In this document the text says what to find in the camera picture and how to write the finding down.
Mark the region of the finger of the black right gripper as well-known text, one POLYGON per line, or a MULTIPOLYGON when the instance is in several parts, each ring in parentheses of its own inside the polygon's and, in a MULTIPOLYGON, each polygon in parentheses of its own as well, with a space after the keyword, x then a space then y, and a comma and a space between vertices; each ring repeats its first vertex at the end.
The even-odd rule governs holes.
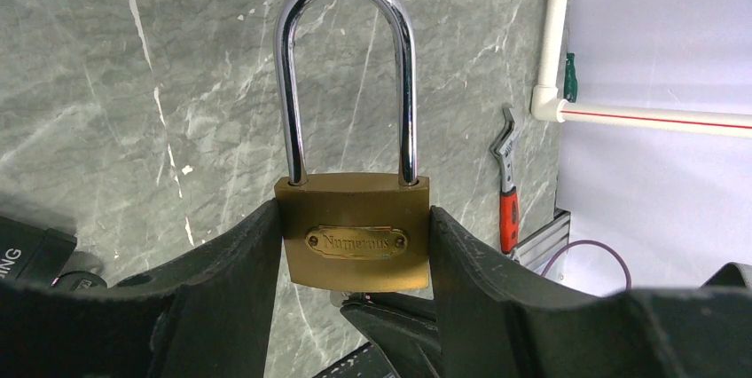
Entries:
POLYGON ((397 293, 354 295, 341 315, 386 361, 396 377, 439 377, 441 344, 435 303, 397 293))

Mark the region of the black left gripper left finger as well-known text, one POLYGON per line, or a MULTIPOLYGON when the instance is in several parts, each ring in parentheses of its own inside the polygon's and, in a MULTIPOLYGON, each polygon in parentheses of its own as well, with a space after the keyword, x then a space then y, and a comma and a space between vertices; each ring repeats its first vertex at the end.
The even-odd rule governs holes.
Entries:
POLYGON ((280 266, 278 205, 114 287, 1 286, 4 377, 261 377, 280 266))

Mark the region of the black head key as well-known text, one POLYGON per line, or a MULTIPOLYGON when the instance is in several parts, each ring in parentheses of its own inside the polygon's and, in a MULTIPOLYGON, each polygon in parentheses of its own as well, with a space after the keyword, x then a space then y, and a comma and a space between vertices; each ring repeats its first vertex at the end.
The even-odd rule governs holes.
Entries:
POLYGON ((90 288, 107 288, 106 281, 96 273, 74 271, 57 277, 52 284, 53 289, 62 291, 76 291, 90 288))

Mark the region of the brass padlock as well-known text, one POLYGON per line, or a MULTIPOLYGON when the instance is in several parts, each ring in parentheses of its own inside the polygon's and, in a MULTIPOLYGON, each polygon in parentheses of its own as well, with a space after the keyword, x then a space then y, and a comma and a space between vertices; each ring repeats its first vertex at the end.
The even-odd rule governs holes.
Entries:
POLYGON ((274 59, 288 174, 275 184, 290 279, 339 292, 399 292, 429 284, 428 177, 419 174, 416 51, 399 0, 370 0, 393 37, 398 100, 396 173, 310 174, 304 155, 294 39, 314 0, 286 0, 274 59))

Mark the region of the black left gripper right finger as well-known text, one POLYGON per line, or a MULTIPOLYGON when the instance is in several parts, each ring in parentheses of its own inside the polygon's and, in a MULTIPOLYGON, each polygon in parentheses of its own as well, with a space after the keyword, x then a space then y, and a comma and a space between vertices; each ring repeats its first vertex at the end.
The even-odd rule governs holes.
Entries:
POLYGON ((543 278, 432 207, 430 268, 447 377, 748 377, 741 287, 587 295, 543 278))

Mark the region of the silver key bunch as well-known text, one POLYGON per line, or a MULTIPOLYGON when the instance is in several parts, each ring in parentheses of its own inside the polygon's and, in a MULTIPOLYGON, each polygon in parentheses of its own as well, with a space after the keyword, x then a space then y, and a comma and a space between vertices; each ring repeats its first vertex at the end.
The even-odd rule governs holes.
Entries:
POLYGON ((346 303, 369 299, 369 296, 365 293, 349 291, 330 291, 329 296, 331 304, 336 308, 340 308, 346 303))

